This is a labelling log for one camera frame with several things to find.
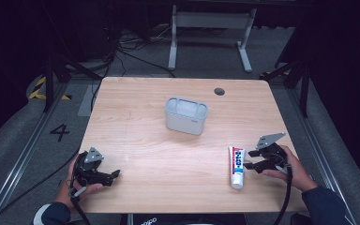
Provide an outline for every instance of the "sleeve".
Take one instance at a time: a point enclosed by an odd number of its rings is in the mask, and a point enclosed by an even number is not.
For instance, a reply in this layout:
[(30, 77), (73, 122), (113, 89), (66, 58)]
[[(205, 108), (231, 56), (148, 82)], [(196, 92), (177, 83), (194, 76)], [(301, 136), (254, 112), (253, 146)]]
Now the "sleeve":
[(31, 225), (65, 225), (69, 223), (71, 214), (68, 207), (60, 202), (43, 205), (35, 214)]
[(350, 224), (345, 218), (346, 204), (331, 189), (316, 187), (302, 194), (312, 224)]

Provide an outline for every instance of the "person's arm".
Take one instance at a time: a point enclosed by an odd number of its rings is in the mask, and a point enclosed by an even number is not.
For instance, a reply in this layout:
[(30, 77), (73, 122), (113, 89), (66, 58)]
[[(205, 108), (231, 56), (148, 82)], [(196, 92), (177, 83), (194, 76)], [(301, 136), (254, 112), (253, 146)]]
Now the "person's arm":
[[(71, 180), (72, 170), (76, 158), (72, 160), (68, 168), (66, 179), (62, 182), (57, 195), (52, 203), (45, 204), (35, 214), (32, 225), (50, 224), (50, 225), (64, 225), (69, 223), (70, 210), (73, 209), (71, 199), (68, 194), (68, 182)], [(80, 189), (81, 185), (75, 181), (74, 187)], [(87, 186), (86, 190), (80, 195), (80, 200), (84, 199), (87, 195), (97, 192), (103, 187), (102, 184), (94, 184)]]
[[(346, 206), (331, 189), (320, 187), (313, 181), (302, 163), (287, 146), (280, 146), (292, 165), (292, 186), (302, 191), (302, 198), (310, 213), (312, 224), (349, 224), (345, 218)], [(286, 182), (287, 175), (280, 171), (265, 170), (262, 174), (276, 177)]]
[(346, 205), (331, 189), (315, 187), (302, 193), (312, 224), (350, 224), (345, 218)]

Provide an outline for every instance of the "dark background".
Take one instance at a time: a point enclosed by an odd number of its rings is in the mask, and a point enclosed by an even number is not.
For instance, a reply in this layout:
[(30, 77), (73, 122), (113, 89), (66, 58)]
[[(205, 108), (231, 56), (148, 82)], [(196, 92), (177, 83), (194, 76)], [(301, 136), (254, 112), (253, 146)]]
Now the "dark background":
[[(260, 8), (255, 25), (297, 26), (280, 61), (309, 61), (311, 80), (360, 168), (360, 1), (315, 5), (321, 9), (302, 20), (298, 9)], [(171, 6), (112, 1), (0, 0), (0, 127), (27, 104), (25, 90), (44, 71), (47, 44), (74, 61), (100, 58), (121, 27), (146, 38), (171, 12)]]

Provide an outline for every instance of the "human hand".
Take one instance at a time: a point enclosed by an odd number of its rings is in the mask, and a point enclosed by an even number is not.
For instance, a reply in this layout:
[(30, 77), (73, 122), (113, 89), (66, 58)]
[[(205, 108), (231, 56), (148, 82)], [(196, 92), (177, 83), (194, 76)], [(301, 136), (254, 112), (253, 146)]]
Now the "human hand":
[[(292, 153), (291, 149), (288, 146), (280, 146), (283, 151), (285, 151), (288, 159), (288, 163), (292, 165), (292, 186), (300, 189), (302, 192), (306, 192), (310, 189), (316, 188), (318, 185), (315, 183), (306, 172), (306, 169), (303, 167), (302, 163), (297, 159), (297, 157)], [(283, 181), (287, 181), (287, 175), (280, 171), (275, 170), (264, 170), (262, 174), (279, 178)]]
[[(74, 169), (74, 165), (75, 165), (75, 162), (77, 161), (77, 158), (78, 158), (78, 156), (76, 156), (71, 161), (71, 164), (69, 165), (69, 168), (68, 168), (67, 177), (66, 177), (65, 181), (62, 182), (60, 189), (54, 199), (54, 201), (57, 203), (64, 203), (68, 207), (68, 209), (72, 209), (74, 207), (72, 205), (71, 199), (68, 194), (68, 186), (69, 186), (69, 181), (71, 180), (72, 170)], [(74, 181), (73, 185), (77, 190), (80, 190), (82, 188), (82, 186), (78, 183), (77, 180)], [(86, 187), (86, 190), (79, 196), (79, 198), (80, 198), (80, 200), (82, 200), (86, 196), (93, 194), (102, 188), (103, 188), (102, 184), (88, 185)]]

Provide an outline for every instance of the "toothpaste label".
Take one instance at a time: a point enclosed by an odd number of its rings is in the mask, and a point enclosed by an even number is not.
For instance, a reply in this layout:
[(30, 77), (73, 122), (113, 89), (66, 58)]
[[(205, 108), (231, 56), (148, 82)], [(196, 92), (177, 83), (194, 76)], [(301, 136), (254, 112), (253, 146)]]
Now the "toothpaste label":
[(240, 148), (232, 148), (232, 174), (235, 173), (243, 173), (244, 172), (244, 166), (241, 159), (241, 150)]

